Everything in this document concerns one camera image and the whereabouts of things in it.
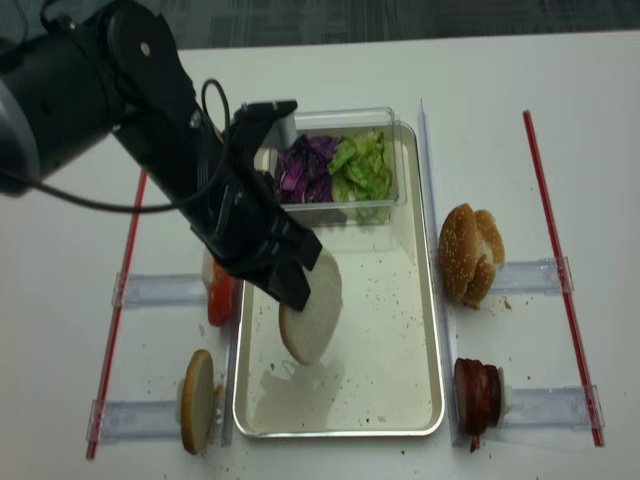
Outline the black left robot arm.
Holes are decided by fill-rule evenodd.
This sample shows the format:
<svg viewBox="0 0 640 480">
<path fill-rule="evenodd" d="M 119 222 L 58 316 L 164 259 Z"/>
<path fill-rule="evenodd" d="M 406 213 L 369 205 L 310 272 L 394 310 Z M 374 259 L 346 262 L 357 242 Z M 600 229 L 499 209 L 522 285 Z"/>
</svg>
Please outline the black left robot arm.
<svg viewBox="0 0 640 480">
<path fill-rule="evenodd" d="M 259 148 L 296 141 L 297 103 L 226 111 L 217 129 L 167 22 L 133 1 L 42 25 L 1 57 L 2 193 L 50 193 L 50 175 L 113 135 L 226 273 L 302 310 L 321 243 L 254 167 Z"/>
</svg>

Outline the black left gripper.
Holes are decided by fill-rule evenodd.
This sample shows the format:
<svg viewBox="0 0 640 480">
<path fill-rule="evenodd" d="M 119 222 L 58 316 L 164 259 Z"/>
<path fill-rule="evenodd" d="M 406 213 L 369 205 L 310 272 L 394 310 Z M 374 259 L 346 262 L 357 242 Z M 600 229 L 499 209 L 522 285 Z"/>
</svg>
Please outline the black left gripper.
<svg viewBox="0 0 640 480">
<path fill-rule="evenodd" d="M 255 172 L 197 172 L 189 186 L 191 229 L 222 268 L 302 311 L 311 293 L 305 270 L 322 251 L 315 233 L 277 205 Z"/>
</svg>

